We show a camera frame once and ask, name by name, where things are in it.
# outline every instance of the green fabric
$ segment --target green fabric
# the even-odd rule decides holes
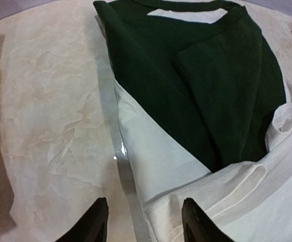
[[[94,2],[117,81],[211,171],[266,154],[285,102],[277,60],[246,9],[226,1]],[[155,9],[228,13],[213,24],[147,16]]]

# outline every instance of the white cloth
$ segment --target white cloth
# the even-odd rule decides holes
[[[181,208],[186,197],[235,241],[292,241],[292,37],[283,15],[265,21],[256,6],[246,6],[277,56],[288,101],[274,115],[266,134],[270,153],[261,161],[233,164],[208,175],[116,83],[122,135],[153,241],[184,240]],[[177,19],[183,14],[186,21],[214,22],[212,15],[205,20],[203,14],[151,13]]]

